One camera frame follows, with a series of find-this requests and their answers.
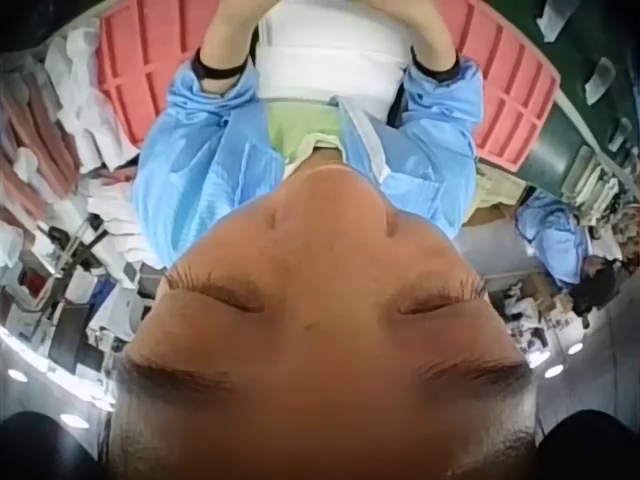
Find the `pink tray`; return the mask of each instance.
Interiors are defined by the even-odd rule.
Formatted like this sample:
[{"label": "pink tray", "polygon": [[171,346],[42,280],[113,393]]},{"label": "pink tray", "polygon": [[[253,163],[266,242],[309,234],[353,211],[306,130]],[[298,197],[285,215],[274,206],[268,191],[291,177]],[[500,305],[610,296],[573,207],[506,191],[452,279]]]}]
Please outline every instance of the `pink tray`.
[{"label": "pink tray", "polygon": [[[164,109],[176,69],[200,45],[217,7],[216,0],[126,0],[103,18],[100,85],[132,142],[142,143]],[[440,7],[459,51],[484,72],[478,153],[516,172],[549,116],[560,75],[481,0],[440,0]]]}]

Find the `light blue uniform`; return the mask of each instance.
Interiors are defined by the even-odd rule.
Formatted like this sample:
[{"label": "light blue uniform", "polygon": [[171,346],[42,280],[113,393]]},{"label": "light blue uniform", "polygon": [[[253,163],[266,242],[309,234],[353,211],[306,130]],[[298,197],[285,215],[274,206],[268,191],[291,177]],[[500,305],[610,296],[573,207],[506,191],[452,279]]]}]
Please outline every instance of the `light blue uniform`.
[{"label": "light blue uniform", "polygon": [[[251,65],[222,96],[202,92],[189,65],[177,73],[167,109],[142,149],[134,188],[142,230],[166,266],[220,219],[282,182],[285,160],[271,147],[257,86]],[[483,117],[482,74],[465,60],[457,80],[439,84],[411,67],[405,88],[409,106],[399,129],[369,118],[391,171],[382,183],[360,132],[336,99],[346,162],[397,208],[453,238],[475,193],[472,131]]]},{"label": "light blue uniform", "polygon": [[516,228],[559,286],[580,283],[591,244],[568,205],[540,190],[518,210]]}]

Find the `green table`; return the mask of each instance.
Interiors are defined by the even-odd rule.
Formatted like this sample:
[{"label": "green table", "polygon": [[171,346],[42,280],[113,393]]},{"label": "green table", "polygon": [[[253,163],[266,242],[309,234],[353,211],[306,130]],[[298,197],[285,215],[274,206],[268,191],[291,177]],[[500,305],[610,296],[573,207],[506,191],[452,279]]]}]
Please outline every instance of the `green table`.
[{"label": "green table", "polygon": [[[626,49],[633,41],[620,29],[605,0],[583,0],[554,43],[543,42],[536,23],[541,16],[540,0],[486,0],[505,18],[521,30],[551,60],[562,75],[562,91],[576,107],[606,152],[618,118],[625,116],[633,124],[631,139],[637,144],[638,122],[633,103],[632,85],[626,69]],[[584,84],[593,75],[601,57],[609,58],[617,76],[609,91],[596,104],[588,106]],[[538,144],[517,176],[561,196],[561,188],[584,139],[571,120],[556,105],[545,124]]]}]

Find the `bracelet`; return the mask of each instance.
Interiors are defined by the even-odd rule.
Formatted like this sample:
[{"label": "bracelet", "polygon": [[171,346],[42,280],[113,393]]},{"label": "bracelet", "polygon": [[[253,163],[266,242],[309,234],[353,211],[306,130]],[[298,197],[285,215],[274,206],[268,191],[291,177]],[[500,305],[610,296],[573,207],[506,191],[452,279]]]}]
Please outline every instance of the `bracelet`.
[{"label": "bracelet", "polygon": [[237,67],[225,69],[211,68],[202,62],[202,59],[200,58],[200,49],[198,49],[196,50],[196,54],[193,56],[193,60],[191,60],[191,67],[193,68],[193,73],[195,73],[196,78],[200,81],[228,80],[241,75],[245,68],[247,68],[248,62],[249,57],[247,56],[242,65],[238,65]]},{"label": "bracelet", "polygon": [[411,47],[411,57],[413,58],[413,64],[416,66],[418,71],[429,78],[433,78],[436,82],[450,82],[458,78],[458,75],[460,75],[460,55],[456,55],[456,63],[453,64],[453,67],[451,67],[449,70],[445,70],[444,72],[431,70],[430,68],[420,63],[420,60],[418,60],[418,55],[416,54],[416,50],[413,47]]}]

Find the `person's left eyebrow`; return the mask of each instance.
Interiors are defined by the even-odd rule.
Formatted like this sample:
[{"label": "person's left eyebrow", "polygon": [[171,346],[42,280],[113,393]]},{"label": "person's left eyebrow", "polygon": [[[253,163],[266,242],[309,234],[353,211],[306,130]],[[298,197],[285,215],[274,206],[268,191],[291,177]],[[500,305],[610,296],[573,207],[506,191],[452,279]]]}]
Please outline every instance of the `person's left eyebrow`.
[{"label": "person's left eyebrow", "polygon": [[228,372],[203,375],[157,364],[142,365],[125,355],[115,359],[118,386],[132,396],[144,395],[163,402],[197,401],[234,389]]},{"label": "person's left eyebrow", "polygon": [[425,363],[416,369],[416,374],[423,390],[431,396],[466,394],[478,399],[510,398],[523,394],[534,385],[533,370],[526,361]]}]

